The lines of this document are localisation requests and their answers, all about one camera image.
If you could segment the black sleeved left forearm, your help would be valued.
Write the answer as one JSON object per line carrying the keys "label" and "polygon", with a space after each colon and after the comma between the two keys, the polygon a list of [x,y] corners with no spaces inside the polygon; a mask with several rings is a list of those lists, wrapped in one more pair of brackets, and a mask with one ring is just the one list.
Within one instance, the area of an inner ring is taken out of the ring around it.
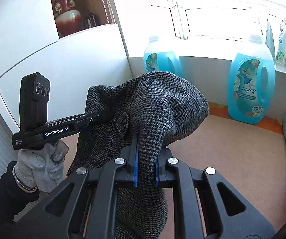
{"label": "black sleeved left forearm", "polygon": [[28,193],[22,190],[13,176],[12,161],[7,166],[7,171],[0,178],[0,229],[4,225],[14,224],[14,217],[21,212],[28,203],[39,198],[39,190]]}

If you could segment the grey gloved left hand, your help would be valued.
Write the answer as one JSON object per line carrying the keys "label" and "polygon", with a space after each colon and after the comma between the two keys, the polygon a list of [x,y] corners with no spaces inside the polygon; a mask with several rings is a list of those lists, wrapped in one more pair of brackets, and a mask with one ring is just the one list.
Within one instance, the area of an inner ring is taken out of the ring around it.
{"label": "grey gloved left hand", "polygon": [[12,174],[19,187],[27,193],[39,190],[52,192],[63,181],[64,159],[69,147],[58,140],[42,149],[21,149]]}

